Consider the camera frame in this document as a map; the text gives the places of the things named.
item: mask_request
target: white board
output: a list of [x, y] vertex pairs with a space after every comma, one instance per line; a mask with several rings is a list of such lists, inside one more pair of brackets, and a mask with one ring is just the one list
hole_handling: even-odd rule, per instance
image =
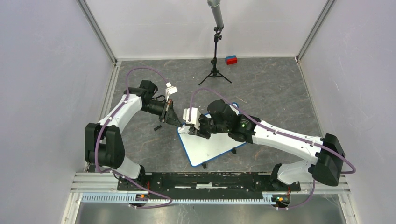
[[[212, 58], [206, 0], [87, 0], [118, 59]], [[223, 0], [218, 58], [296, 56], [326, 0]]]
[[189, 135], [189, 126], [178, 127], [177, 133], [183, 148], [186, 151], [188, 160], [193, 167], [199, 166], [204, 162], [216, 158], [226, 152], [245, 144], [237, 142], [228, 136], [228, 133], [211, 134], [210, 139], [205, 139], [196, 135]]

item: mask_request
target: blue block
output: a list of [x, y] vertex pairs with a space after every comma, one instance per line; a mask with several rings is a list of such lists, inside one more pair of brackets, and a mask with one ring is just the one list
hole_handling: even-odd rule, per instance
[[235, 55], [227, 56], [226, 61], [227, 61], [227, 59], [234, 58], [234, 57], [236, 57], [236, 56]]

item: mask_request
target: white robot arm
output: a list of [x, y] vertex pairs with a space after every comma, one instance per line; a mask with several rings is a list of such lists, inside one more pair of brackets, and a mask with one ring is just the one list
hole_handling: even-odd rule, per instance
[[309, 182], [314, 178], [326, 185], [338, 185], [343, 165], [341, 159], [318, 146], [277, 134], [277, 132], [324, 145], [345, 157], [344, 151], [334, 135], [326, 134], [324, 138], [302, 135], [275, 127], [253, 117], [262, 125], [275, 130], [275, 132], [268, 131], [257, 126], [245, 115], [237, 115], [231, 106], [221, 99], [210, 103], [207, 110], [211, 118], [202, 115], [198, 108], [192, 108], [191, 119], [189, 119], [189, 108], [184, 110], [183, 119], [187, 126], [191, 126], [189, 134], [208, 139], [211, 134], [228, 133], [228, 136], [236, 141], [271, 146], [302, 158], [303, 160], [299, 162], [275, 166], [271, 178], [283, 184], [290, 185], [298, 181]]
[[125, 91], [117, 106], [97, 124], [89, 123], [85, 127], [85, 160], [95, 163], [95, 145], [98, 140], [100, 129], [110, 120], [101, 136], [98, 148], [99, 165], [110, 167], [132, 179], [137, 179], [142, 166], [134, 163], [125, 156], [124, 144], [121, 133], [127, 123], [138, 111], [146, 111], [159, 116], [162, 123], [181, 126], [173, 110], [173, 101], [167, 99], [170, 94], [164, 96], [164, 100], [153, 98], [158, 91], [157, 86], [148, 80], [142, 80], [139, 88], [129, 88], [129, 95]]

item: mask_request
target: gray speckled floor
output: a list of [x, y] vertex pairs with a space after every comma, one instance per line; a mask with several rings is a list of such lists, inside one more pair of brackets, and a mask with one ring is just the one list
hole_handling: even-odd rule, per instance
[[[171, 96], [175, 112], [182, 121], [183, 109], [189, 105], [191, 94], [198, 83], [211, 70], [210, 59], [124, 61], [113, 95], [112, 108], [125, 90], [126, 73], [136, 66], [150, 66], [161, 71], [177, 86], [178, 93]], [[227, 66], [219, 59], [219, 71], [233, 83], [223, 78], [209, 78], [201, 86], [212, 88], [240, 108], [275, 126], [308, 135], [319, 135], [304, 81], [294, 58], [240, 58]], [[129, 77], [129, 86], [138, 87], [142, 79], [151, 80], [163, 93], [165, 84], [154, 72], [138, 70]], [[206, 113], [206, 107], [218, 99], [216, 95], [201, 91], [195, 107]], [[208, 168], [192, 167], [179, 141], [174, 126], [158, 126], [158, 116], [138, 112], [122, 133], [126, 155], [143, 165], [148, 172], [177, 171], [271, 171], [278, 163], [291, 163], [298, 157], [283, 151], [259, 145], [245, 144], [237, 154], [227, 153], [208, 162]]]

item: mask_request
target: white wall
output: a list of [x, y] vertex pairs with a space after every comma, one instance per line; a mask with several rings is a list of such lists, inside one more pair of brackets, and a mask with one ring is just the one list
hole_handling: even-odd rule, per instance
[[60, 223], [112, 63], [76, 1], [0, 3], [0, 223]]
[[[118, 58], [213, 57], [206, 0], [87, 0]], [[326, 0], [222, 0], [219, 56], [296, 56]]]
[[347, 179], [362, 224], [396, 219], [395, 11], [394, 0], [337, 1], [302, 59], [323, 129], [357, 167]]

